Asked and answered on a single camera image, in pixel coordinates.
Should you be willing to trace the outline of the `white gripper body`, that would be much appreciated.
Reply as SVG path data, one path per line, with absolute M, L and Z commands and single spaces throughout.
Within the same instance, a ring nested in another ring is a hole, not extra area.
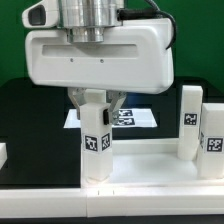
M 167 19 L 125 21 L 106 29 L 101 43 L 70 44 L 59 29 L 31 31 L 28 74 L 37 85 L 159 94 L 174 81 L 171 38 Z

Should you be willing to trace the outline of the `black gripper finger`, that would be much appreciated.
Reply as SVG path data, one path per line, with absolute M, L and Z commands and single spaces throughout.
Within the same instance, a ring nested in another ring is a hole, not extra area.
M 119 110 L 126 99 L 127 93 L 122 91 L 109 91 L 109 107 L 103 111 L 105 125 L 115 125 L 119 121 Z
M 69 87 L 68 97 L 77 110 L 77 118 L 80 118 L 80 107 L 86 103 L 85 88 Z

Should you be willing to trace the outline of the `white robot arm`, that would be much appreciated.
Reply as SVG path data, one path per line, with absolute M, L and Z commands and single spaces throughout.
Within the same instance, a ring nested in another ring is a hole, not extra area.
M 176 23 L 158 6 L 124 0 L 40 0 L 22 13 L 27 70 L 37 85 L 68 89 L 79 108 L 88 89 L 109 93 L 104 122 L 118 122 L 128 92 L 159 94 L 173 83 Z

